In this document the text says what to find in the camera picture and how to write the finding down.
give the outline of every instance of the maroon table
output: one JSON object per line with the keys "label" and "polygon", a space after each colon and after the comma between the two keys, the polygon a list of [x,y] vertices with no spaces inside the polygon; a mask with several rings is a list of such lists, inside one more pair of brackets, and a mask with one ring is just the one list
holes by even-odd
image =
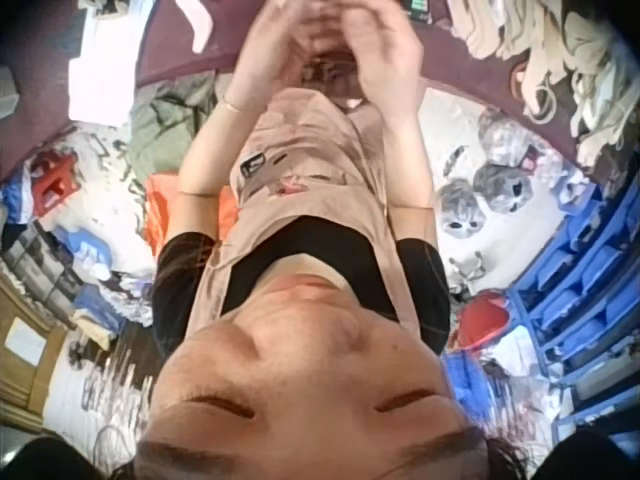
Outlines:
{"label": "maroon table", "polygon": [[[24,28],[17,26],[0,46],[2,62],[13,71],[21,94],[16,112],[0,120],[0,179],[70,123],[68,62],[79,52],[81,18],[75,3],[49,2],[46,11],[37,12],[37,16],[32,12],[23,19]],[[262,3],[203,0],[215,27],[202,55],[195,55],[191,51],[192,30],[182,12],[172,0],[156,0],[141,49],[138,85],[203,70],[231,71]],[[435,21],[448,16],[445,0],[431,0],[431,4]],[[508,62],[495,57],[479,61],[468,54],[464,42],[443,29],[419,27],[418,34],[425,48],[425,77],[502,109],[546,138],[567,159],[575,157],[576,143],[569,134],[571,112],[560,106],[553,121],[534,125],[522,115],[524,105],[512,97],[509,75],[522,57]]]}

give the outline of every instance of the wooden door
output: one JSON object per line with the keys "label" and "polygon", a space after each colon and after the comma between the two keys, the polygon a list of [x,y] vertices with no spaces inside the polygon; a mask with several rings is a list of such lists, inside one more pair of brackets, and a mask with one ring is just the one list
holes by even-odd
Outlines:
{"label": "wooden door", "polygon": [[49,383],[66,334],[0,273],[0,423],[31,432],[42,429]]}

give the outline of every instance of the hand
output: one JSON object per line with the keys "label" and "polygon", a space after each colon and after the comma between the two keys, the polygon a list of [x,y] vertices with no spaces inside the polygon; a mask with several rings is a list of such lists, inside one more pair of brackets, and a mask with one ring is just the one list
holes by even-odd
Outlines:
{"label": "hand", "polygon": [[267,0],[254,21],[225,100],[261,111],[271,97],[299,85],[315,55],[344,43],[335,0]]}
{"label": "hand", "polygon": [[417,120],[423,48],[395,0],[340,0],[344,36],[358,63],[358,79],[387,125]]}

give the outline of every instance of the apron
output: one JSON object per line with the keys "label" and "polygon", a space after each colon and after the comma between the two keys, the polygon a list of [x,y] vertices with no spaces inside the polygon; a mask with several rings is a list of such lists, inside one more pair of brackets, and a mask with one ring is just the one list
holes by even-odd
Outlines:
{"label": "apron", "polygon": [[186,336],[221,316],[233,266],[301,216],[351,228],[371,243],[400,324],[420,324],[386,216],[382,128],[371,106],[344,115],[322,94],[287,89],[260,117],[231,171],[238,220],[214,248]]}

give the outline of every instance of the closed eye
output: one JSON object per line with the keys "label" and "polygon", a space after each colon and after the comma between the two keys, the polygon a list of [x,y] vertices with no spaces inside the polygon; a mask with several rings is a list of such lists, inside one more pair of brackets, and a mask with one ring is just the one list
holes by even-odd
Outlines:
{"label": "closed eye", "polygon": [[412,403],[418,402],[427,397],[431,397],[435,394],[436,393],[434,391],[427,390],[424,388],[419,390],[413,390],[411,392],[398,395],[397,397],[393,397],[390,400],[386,400],[382,404],[375,407],[375,410],[380,413],[390,412],[398,408],[406,407],[408,405],[411,405]]}
{"label": "closed eye", "polygon": [[189,398],[189,400],[187,400],[187,403],[211,405],[221,410],[225,410],[226,412],[229,412],[238,417],[247,418],[249,420],[256,416],[256,412],[254,412],[251,408],[240,405],[226,398],[218,397],[216,395],[201,395]]}

